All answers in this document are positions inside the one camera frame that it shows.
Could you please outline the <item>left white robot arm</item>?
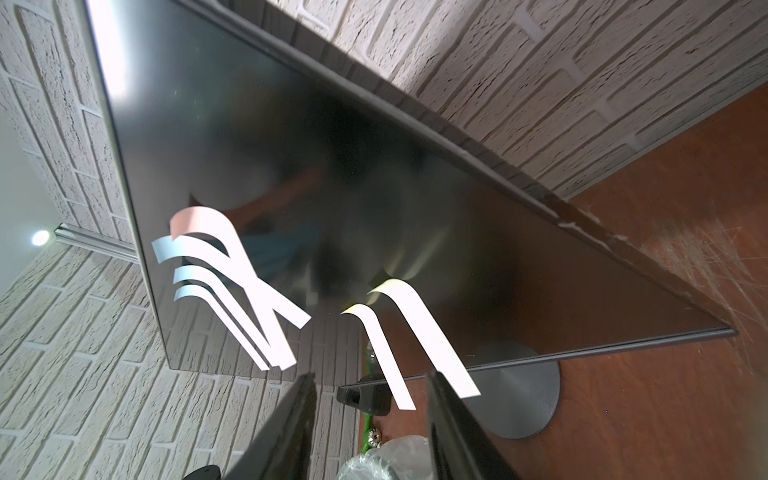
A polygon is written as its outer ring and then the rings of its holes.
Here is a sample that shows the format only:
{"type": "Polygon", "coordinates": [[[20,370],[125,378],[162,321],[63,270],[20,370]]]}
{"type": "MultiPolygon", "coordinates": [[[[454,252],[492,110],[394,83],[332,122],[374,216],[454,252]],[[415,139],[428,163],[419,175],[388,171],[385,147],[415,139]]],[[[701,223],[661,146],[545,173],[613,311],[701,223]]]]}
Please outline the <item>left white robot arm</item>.
{"type": "Polygon", "coordinates": [[[206,465],[200,467],[186,476],[183,480],[221,480],[221,470],[217,465],[206,465]]]}

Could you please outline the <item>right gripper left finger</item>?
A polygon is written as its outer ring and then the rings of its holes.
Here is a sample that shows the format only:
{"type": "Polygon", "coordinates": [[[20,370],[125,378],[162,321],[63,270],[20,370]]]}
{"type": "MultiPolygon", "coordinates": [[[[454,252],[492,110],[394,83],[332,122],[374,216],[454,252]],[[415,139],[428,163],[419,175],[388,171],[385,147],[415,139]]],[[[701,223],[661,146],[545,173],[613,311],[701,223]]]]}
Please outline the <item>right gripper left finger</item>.
{"type": "Polygon", "coordinates": [[[299,376],[225,479],[308,479],[316,416],[315,375],[299,376]]]}

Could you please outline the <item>pink sticky note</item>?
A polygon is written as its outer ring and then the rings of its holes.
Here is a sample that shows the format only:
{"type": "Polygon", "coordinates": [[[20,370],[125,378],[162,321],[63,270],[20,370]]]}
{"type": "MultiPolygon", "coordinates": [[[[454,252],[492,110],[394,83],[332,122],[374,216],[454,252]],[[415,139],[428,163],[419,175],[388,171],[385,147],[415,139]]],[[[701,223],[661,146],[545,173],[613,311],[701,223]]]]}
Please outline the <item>pink sticky note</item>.
{"type": "Polygon", "coordinates": [[[240,241],[238,233],[227,216],[204,206],[185,208],[170,220],[173,239],[180,235],[202,233],[219,240],[226,249],[229,272],[226,276],[238,283],[245,291],[251,308],[258,320],[263,336],[270,347],[270,362],[281,370],[296,364],[293,351],[285,337],[273,308],[270,297],[253,269],[252,263],[240,241]]]}

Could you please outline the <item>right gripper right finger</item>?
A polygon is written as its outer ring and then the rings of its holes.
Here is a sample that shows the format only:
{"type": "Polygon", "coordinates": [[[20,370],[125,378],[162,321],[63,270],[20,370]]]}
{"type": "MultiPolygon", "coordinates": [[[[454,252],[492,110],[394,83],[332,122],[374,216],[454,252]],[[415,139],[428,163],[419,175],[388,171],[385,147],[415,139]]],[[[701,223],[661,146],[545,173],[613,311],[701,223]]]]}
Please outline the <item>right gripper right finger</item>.
{"type": "Polygon", "coordinates": [[[519,479],[440,372],[426,377],[435,479],[519,479]]]}

